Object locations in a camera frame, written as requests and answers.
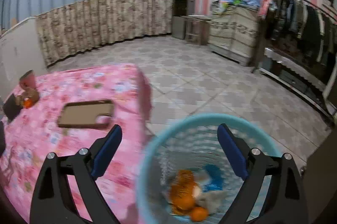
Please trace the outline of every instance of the metal screw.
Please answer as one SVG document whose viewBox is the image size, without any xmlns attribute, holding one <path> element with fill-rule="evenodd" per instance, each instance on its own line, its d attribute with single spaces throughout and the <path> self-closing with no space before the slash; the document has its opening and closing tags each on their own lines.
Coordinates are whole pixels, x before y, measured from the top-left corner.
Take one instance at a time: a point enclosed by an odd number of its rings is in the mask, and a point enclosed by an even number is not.
<svg viewBox="0 0 337 224">
<path fill-rule="evenodd" d="M 287 159 L 287 160 L 290 160 L 290 159 L 292 159 L 293 157 L 292 157 L 292 155 L 291 155 L 290 153 L 285 153 L 285 154 L 284 154 L 284 158 Z"/>
<path fill-rule="evenodd" d="M 47 155 L 47 158 L 48 159 L 53 159 L 55 157 L 55 153 L 49 153 L 48 155 Z"/>
<path fill-rule="evenodd" d="M 252 149 L 252 154 L 253 155 L 259 155 L 261 153 L 261 151 L 258 148 L 253 148 Z"/>
<path fill-rule="evenodd" d="M 86 155 L 88 153 L 88 149 L 87 148 L 82 148 L 80 151 L 79 151 L 80 155 Z"/>
</svg>

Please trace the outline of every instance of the floral pattern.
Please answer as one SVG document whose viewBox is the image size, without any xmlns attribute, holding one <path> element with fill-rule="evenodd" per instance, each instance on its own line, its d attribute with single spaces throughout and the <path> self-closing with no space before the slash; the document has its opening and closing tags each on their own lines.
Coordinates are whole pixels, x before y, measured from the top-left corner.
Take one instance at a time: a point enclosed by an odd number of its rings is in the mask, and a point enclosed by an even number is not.
<svg viewBox="0 0 337 224">
<path fill-rule="evenodd" d="M 172 0 L 84 0 L 37 16 L 46 65 L 137 36 L 171 32 Z"/>
<path fill-rule="evenodd" d="M 134 64 L 118 64 L 47 74 L 36 78 L 40 101 L 23 109 L 11 123 L 4 117 L 6 150 L 0 158 L 0 184 L 27 222 L 33 190 L 46 155 L 75 154 L 106 136 L 114 124 L 123 130 L 122 142 L 97 186 L 121 223 L 136 215 L 135 180 L 146 142 L 145 120 L 150 114 L 150 86 Z M 15 94 L 21 92 L 17 86 Z M 107 130 L 58 128 L 57 118 L 65 103 L 112 99 L 114 115 Z M 70 188 L 80 215 L 90 219 L 75 178 Z M 133 219 L 132 223 L 141 224 Z"/>
</svg>

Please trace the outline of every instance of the clothes rack pole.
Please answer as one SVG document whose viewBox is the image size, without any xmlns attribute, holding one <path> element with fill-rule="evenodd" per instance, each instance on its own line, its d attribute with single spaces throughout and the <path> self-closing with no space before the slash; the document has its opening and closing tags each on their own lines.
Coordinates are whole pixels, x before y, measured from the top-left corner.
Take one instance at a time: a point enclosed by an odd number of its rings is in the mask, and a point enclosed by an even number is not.
<svg viewBox="0 0 337 224">
<path fill-rule="evenodd" d="M 303 1 L 309 3 L 310 5 L 314 6 L 314 7 L 317 8 L 317 9 L 321 10 L 323 13 L 325 13 L 325 14 L 328 15 L 328 16 L 330 16 L 330 17 L 337 23 L 337 20 L 336 20 L 333 16 L 331 16 L 327 11 L 323 10 L 322 8 L 318 7 L 317 5 L 315 5 L 314 3 L 311 3 L 311 2 L 308 1 L 308 0 L 303 0 Z"/>
</svg>

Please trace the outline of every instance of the blue plastic basket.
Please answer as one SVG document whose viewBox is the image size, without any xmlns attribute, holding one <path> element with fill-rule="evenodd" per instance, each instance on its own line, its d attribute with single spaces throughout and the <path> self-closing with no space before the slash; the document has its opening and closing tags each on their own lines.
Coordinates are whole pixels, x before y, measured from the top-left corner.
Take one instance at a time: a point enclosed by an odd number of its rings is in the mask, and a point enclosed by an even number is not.
<svg viewBox="0 0 337 224">
<path fill-rule="evenodd" d="M 145 149 L 137 181 L 137 204 L 146 224 L 181 223 L 167 212 L 167 201 L 162 195 L 163 188 L 178 170 L 202 168 L 208 163 L 221 169 L 223 188 L 227 196 L 219 212 L 202 223 L 219 223 L 243 183 L 242 179 L 234 174 L 217 140 L 217 128 L 222 123 L 225 123 L 234 135 L 244 139 L 250 148 L 256 147 L 265 154 L 282 156 L 269 135 L 242 118 L 220 113 L 203 113 L 186 118 L 166 129 Z M 248 220 L 259 215 L 269 183 L 270 177 L 265 177 Z"/>
</svg>

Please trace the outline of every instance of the tiled floor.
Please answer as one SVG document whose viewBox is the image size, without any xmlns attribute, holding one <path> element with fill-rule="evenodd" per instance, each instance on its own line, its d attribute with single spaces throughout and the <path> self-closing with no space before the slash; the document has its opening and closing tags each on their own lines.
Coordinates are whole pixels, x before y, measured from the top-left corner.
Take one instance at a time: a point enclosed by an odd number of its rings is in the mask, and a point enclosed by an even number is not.
<svg viewBox="0 0 337 224">
<path fill-rule="evenodd" d="M 59 62 L 50 71 L 111 62 L 136 63 L 149 78 L 153 110 L 147 128 L 155 135 L 195 113 L 227 113 L 262 128 L 301 167 L 330 132 L 315 110 L 278 83 L 207 47 L 170 36 L 99 48 Z"/>
</svg>

